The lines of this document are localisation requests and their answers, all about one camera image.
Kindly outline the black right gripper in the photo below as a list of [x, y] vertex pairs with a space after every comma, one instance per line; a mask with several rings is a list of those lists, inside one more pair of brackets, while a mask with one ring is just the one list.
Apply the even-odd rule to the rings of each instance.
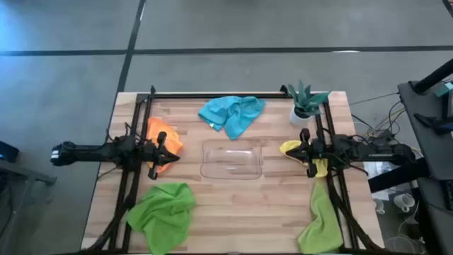
[[285, 154], [294, 160], [302, 160], [307, 165], [309, 178], [321, 178], [326, 176], [326, 158], [324, 157], [323, 140], [318, 138], [310, 140], [310, 132], [307, 128], [300, 133], [301, 145], [291, 144], [286, 152], [302, 152], [300, 154]]

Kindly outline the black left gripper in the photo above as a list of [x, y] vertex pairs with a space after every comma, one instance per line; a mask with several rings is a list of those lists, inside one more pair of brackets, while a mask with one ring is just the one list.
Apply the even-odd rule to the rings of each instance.
[[145, 162], [151, 162], [148, 177], [150, 179], [157, 179], [157, 166], [163, 166], [173, 162], [177, 162], [180, 158], [178, 155], [171, 152], [165, 151], [164, 142], [166, 140], [166, 133], [160, 132], [157, 137], [157, 144], [154, 144], [151, 140], [145, 142], [142, 148], [142, 160]]

